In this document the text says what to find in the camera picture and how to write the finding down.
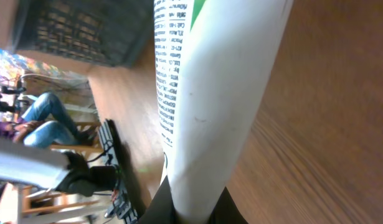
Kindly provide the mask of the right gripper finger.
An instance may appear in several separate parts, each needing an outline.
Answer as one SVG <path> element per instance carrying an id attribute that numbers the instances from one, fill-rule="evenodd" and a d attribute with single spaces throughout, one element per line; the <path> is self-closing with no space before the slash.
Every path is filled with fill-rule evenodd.
<path id="1" fill-rule="evenodd" d="M 139 218 L 137 224 L 175 224 L 176 212 L 173 205 L 168 178 L 165 177 L 150 206 Z M 247 224 L 239 212 L 229 191 L 225 188 L 216 203 L 208 224 Z"/>

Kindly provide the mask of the white cream tube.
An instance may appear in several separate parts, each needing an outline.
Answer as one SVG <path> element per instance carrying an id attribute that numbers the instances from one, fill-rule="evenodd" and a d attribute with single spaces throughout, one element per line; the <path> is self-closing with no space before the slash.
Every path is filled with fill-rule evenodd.
<path id="1" fill-rule="evenodd" d="M 291 0 L 155 0 L 159 119 L 174 218 L 206 223 L 260 106 Z"/>

